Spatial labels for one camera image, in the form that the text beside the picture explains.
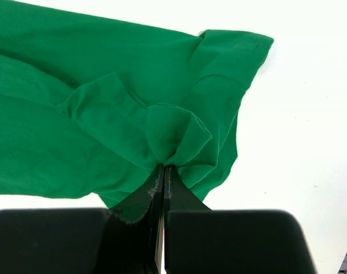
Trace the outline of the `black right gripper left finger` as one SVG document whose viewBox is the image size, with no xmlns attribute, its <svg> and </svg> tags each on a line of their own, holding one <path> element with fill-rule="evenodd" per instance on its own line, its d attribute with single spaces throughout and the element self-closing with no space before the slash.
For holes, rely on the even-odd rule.
<svg viewBox="0 0 347 274">
<path fill-rule="evenodd" d="M 0 273 L 158 273 L 163 179 L 110 209 L 0 210 Z"/>
</svg>

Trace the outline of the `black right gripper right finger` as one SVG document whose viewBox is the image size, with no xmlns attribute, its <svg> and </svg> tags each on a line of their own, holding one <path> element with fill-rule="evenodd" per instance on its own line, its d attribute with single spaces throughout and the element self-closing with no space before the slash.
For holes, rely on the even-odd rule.
<svg viewBox="0 0 347 274">
<path fill-rule="evenodd" d="M 212 210 L 182 182 L 164 175 L 167 273 L 315 273 L 303 231 L 288 212 Z"/>
</svg>

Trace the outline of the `green t shirt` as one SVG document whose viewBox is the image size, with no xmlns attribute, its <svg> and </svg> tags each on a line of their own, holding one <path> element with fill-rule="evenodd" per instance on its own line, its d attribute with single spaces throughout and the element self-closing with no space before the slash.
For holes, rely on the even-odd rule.
<svg viewBox="0 0 347 274">
<path fill-rule="evenodd" d="M 162 164 L 203 200 L 230 174 L 273 42 L 0 1 L 0 195 L 113 207 Z"/>
</svg>

